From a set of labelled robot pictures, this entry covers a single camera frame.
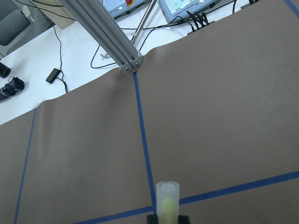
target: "blue tape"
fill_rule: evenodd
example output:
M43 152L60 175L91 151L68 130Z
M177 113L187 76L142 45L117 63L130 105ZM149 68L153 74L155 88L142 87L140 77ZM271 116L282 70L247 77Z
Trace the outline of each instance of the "blue tape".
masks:
M105 217L101 217L101 218L90 219L90 220L75 223L75 224L103 223L103 222L108 222L108 221L112 221L112 220L116 220L116 219L126 218L126 217L129 217L129 216L136 216L136 215L140 215L140 214L144 214L144 213L152 212L152 211L153 211L153 207L148 206L148 207L144 207L144 208L140 208L140 209L135 209L135 210L131 210L131 211L118 213L118 214L115 214L115 215L112 215L112 216L105 216Z
M138 107L138 114L139 114L139 122L140 122L140 129L141 129L145 164L146 164L146 170L147 170L147 173L148 173L151 202L152 202L152 205L153 205L153 212L154 212L154 214L156 214L157 213L157 208L156 208L155 185L154 185L153 175L152 175L151 167L150 167L150 156L149 156L148 144L147 144L147 141L146 141L145 128L144 128L144 122L143 122L142 107L141 107L141 100L140 100L139 86L138 86L138 79L137 79L137 71L135 71L133 73L133 77L134 77L134 83L135 83L136 100L137 100L137 107Z
M291 0L285 0L285 2L295 13L295 15L299 18L299 9L294 5L294 3Z
M16 224L18 221L23 185L24 185L24 180L25 180L25 174L26 174L26 169L27 169L27 163L28 163L28 157L29 157L29 151L30 151L30 146L31 146L33 127L34 127L35 120L36 120L36 109L34 109L34 112L33 112L33 119L32 119L30 136L29 136L28 146L27 146L27 151L26 151L26 156L25 156L21 185L20 185L20 189L19 189L18 201L17 201L17 206L16 206L16 210L15 210L15 215L14 215L14 224Z
M220 190L216 190L216 191L211 191L211 192L207 192L207 193L204 193L201 195L195 195L195 196L191 196L191 197L182 198L179 200L179 204L182 205L182 204L188 204L188 203L192 203L192 202L198 202L198 201L206 200L206 199L213 198L213 197L219 197L219 196L223 196L223 195L233 194L233 193L237 193L237 192L244 191L244 190L250 190L250 189L259 188L259 187L263 187L263 186L267 186L267 185L271 185L271 184L275 184L275 183L279 183L279 182L289 181L289 180L296 179L296 178L299 178L299 171L267 178L264 180L241 184L241 185L230 187L230 188L224 188L224 189L220 189Z

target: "white tabletop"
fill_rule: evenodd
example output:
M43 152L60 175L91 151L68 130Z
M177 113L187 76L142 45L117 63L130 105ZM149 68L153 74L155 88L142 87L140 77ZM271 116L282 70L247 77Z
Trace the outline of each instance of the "white tabletop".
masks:
M238 0L235 11L239 11L241 6L247 3L248 0ZM131 14L118 18L117 22L120 27L136 28L147 6L148 5L141 6ZM232 7L233 4L231 3L209 13L207 15L208 20L217 21L231 15ZM167 22L159 5L156 4L145 24L145 28L164 24L167 24ZM92 69L90 67L90 62L98 47L98 43L78 22L74 22L63 30L57 26L55 27L58 37L62 42L62 71L65 74L65 81L69 91L117 67L117 65L102 69ZM186 36L190 31L191 27L188 24L156 29L146 40L141 53L145 55L155 47L168 44ZM133 30L125 30L124 32L131 33ZM139 36L135 44L138 49L148 32L149 31L144 30ZM100 54L105 53L104 49L100 47L93 61L93 66L99 67L114 62L111 58L103 59L100 56ZM11 68L11 73L7 78L0 79L0 87L3 87L11 76L14 76L25 82L25 89L13 97L0 101L0 124L38 107L38 105L45 100L57 98L65 94L64 85L61 81L55 80L53 84L49 84L45 81L54 68L59 69L60 67L59 41L54 34L53 28L4 57L1 62Z

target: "chair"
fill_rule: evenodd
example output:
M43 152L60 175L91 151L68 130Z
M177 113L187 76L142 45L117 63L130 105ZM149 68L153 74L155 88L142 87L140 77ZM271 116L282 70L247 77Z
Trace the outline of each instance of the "chair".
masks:
M11 0L0 0L0 55L2 57L54 25L37 8L31 8L30 11L33 21L27 19Z
M11 0L0 0L0 45L10 44L30 24Z

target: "red emergency stop button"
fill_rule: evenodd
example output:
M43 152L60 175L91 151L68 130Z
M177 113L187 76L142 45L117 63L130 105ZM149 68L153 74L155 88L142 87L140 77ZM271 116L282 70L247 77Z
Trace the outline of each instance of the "red emergency stop button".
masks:
M131 6L134 3L134 0L126 0L127 6Z

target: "umbrella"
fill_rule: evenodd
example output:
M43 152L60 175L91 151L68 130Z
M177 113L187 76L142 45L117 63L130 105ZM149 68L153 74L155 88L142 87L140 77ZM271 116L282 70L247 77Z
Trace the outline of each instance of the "umbrella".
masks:
M0 89L0 101L6 99L7 97L13 96L18 91L23 90L24 87L25 84L22 80L17 77L13 77L9 83L5 84L5 86Z

